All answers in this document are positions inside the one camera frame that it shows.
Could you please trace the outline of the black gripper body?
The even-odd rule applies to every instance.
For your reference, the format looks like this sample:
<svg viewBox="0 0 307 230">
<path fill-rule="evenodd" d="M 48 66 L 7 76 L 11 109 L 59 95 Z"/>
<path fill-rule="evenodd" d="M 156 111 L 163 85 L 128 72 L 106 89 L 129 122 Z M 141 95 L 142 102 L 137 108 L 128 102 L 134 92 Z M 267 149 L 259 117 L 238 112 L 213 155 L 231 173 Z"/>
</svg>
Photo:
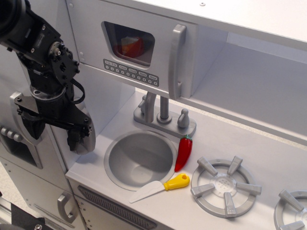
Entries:
<svg viewBox="0 0 307 230">
<path fill-rule="evenodd" d="M 66 89 L 55 94 L 46 94 L 34 87 L 30 87 L 31 96 L 21 96 L 15 99 L 19 106 L 18 114 L 26 117 L 39 117 L 46 124 L 56 126 L 67 131 L 77 129 L 82 134 L 92 132 L 91 118 L 82 112 L 77 105 L 82 103 L 85 95 L 78 100 L 69 97 Z"/>
</svg>

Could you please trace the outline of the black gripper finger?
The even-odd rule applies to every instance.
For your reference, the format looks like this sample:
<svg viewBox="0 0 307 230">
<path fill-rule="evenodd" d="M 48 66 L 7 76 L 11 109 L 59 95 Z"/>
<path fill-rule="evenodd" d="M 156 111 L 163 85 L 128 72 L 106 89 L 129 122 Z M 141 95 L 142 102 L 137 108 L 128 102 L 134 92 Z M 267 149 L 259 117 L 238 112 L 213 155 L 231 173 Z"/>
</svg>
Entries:
<svg viewBox="0 0 307 230">
<path fill-rule="evenodd" d="M 26 117 L 22 116 L 22 122 L 28 133 L 34 139 L 39 139 L 41 134 L 45 129 L 46 123 L 42 121 L 39 117 Z"/>
<path fill-rule="evenodd" d="M 70 151 L 76 151 L 84 135 L 77 129 L 71 129 L 68 131 L 67 143 Z"/>
</svg>

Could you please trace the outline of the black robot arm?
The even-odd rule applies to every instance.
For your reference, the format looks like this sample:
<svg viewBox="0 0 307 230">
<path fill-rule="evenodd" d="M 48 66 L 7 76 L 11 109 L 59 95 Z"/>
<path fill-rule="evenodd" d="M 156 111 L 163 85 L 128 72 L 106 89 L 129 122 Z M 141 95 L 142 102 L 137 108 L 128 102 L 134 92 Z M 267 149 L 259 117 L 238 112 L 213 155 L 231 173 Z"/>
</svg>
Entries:
<svg viewBox="0 0 307 230">
<path fill-rule="evenodd" d="M 0 3 L 0 43 L 16 53 L 30 79 L 30 96 L 18 96 L 14 103 L 29 135 L 38 139 L 45 126 L 68 133 L 70 150 L 95 148 L 92 120 L 78 108 L 84 97 L 74 99 L 74 88 L 83 91 L 75 80 L 79 64 L 64 45 L 60 34 L 31 10 L 27 0 Z"/>
</svg>

